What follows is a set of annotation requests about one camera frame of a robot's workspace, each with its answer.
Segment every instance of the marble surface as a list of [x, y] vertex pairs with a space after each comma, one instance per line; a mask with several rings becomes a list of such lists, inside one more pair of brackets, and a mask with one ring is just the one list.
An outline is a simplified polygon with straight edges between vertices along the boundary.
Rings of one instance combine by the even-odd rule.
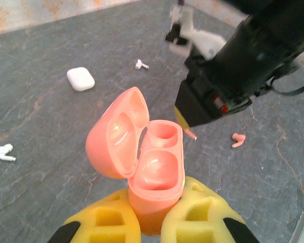
[[[151, 119], [174, 120], [187, 70], [163, 42], [166, 0], [139, 1], [0, 35], [0, 242], [47, 242], [69, 216], [127, 186], [89, 164], [86, 136], [111, 102], [137, 86]], [[196, 27], [229, 38], [234, 29], [196, 11]], [[150, 70], [136, 70], [140, 58]], [[78, 93], [66, 72], [84, 66], [93, 89]], [[304, 84], [304, 67], [280, 83]], [[194, 129], [184, 138], [186, 174], [223, 196], [260, 242], [287, 242], [304, 208], [304, 94], [274, 93], [242, 113]], [[231, 149], [231, 135], [246, 143]], [[142, 242], [159, 242], [144, 237]]]

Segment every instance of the white earbud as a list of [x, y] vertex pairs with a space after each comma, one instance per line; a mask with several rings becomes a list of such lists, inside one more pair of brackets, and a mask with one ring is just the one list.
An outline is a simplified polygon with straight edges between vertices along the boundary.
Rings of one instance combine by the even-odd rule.
[[5, 146], [0, 146], [0, 159], [5, 161], [15, 161], [16, 157], [7, 156], [6, 154], [11, 152], [14, 147], [8, 143]]
[[144, 63], [142, 63], [142, 61], [140, 59], [137, 59], [136, 60], [136, 65], [135, 65], [135, 68], [137, 70], [141, 69], [141, 67], [144, 67], [145, 69], [149, 69], [150, 67], [145, 65]]

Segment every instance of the wallpaper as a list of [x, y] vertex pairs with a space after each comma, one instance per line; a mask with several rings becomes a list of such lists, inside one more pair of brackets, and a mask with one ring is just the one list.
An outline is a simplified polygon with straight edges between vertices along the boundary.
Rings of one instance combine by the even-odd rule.
[[0, 33], [134, 0], [0, 0]]

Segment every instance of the robotic arm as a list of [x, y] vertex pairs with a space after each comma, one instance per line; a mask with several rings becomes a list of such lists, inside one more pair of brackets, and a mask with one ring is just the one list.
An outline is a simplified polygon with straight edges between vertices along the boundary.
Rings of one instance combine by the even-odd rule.
[[[274, 80], [298, 70], [304, 52], [304, 0], [225, 0], [249, 17], [226, 42], [193, 25], [193, 9], [179, 0], [165, 40], [189, 69], [175, 102], [185, 130], [234, 114], [275, 90]], [[282, 95], [304, 92], [304, 87]]]

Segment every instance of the earbud case lid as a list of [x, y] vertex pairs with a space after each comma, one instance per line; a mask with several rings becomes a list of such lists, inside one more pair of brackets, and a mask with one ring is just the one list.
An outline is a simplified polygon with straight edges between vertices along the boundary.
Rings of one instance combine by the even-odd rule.
[[137, 167], [140, 135], [149, 122], [146, 101], [137, 87], [120, 94], [89, 132], [86, 153], [102, 175], [130, 178]]

